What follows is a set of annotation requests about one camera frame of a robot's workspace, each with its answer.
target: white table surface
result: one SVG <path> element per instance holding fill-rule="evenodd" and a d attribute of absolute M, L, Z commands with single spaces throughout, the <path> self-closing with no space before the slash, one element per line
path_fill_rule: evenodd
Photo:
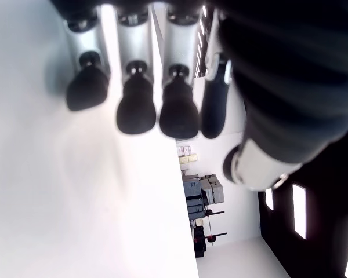
<path fill-rule="evenodd" d="M 175 141 L 158 127 L 117 130 L 117 42 L 112 10 L 103 13 L 109 97 L 71 113 L 54 9 L 0 1 L 0 278 L 198 277 Z"/>

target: black sleeve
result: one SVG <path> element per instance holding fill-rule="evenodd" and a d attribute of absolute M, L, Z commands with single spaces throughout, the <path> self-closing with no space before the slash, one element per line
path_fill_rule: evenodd
<path fill-rule="evenodd" d="M 306 162 L 348 131 L 348 1 L 217 0 L 247 108 L 245 137 Z"/>

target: dark wall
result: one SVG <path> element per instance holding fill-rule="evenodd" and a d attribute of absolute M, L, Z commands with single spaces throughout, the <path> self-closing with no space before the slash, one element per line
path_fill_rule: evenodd
<path fill-rule="evenodd" d="M 307 239 L 294 231 L 292 184 L 306 188 Z M 259 193 L 262 236 L 291 278 L 344 277 L 348 260 L 348 134 L 273 191 Z"/>

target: cardboard box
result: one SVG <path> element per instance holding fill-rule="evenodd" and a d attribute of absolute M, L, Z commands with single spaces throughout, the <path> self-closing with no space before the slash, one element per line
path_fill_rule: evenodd
<path fill-rule="evenodd" d="M 177 152 L 178 152 L 178 156 L 183 156 L 183 155 L 184 155 L 184 149 L 183 149 L 183 147 L 177 147 L 176 150 L 177 150 Z"/>
<path fill-rule="evenodd" d="M 190 150 L 191 150 L 191 148 L 190 148 L 190 147 L 185 146 L 185 147 L 184 147 L 184 155 L 185 155 L 185 156 L 189 156 L 189 155 L 191 155 Z"/>

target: robotic hand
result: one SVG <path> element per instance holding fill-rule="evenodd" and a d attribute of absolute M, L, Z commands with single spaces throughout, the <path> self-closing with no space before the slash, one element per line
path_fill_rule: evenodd
<path fill-rule="evenodd" d="M 98 0 L 52 0 L 63 19 L 77 77 L 71 110 L 104 101 L 110 70 Z M 138 134 L 155 125 L 150 44 L 151 1 L 104 0 L 115 6 L 124 92 L 118 127 Z M 224 125 L 230 75 L 243 96 L 242 143 L 226 157 L 225 176 L 263 191 L 316 157 L 348 131 L 348 2 L 211 0 L 215 7 L 206 55 L 201 117 L 192 101 L 196 28 L 203 1 L 167 0 L 160 128 L 174 138 Z M 98 101 L 88 101 L 96 94 Z"/>

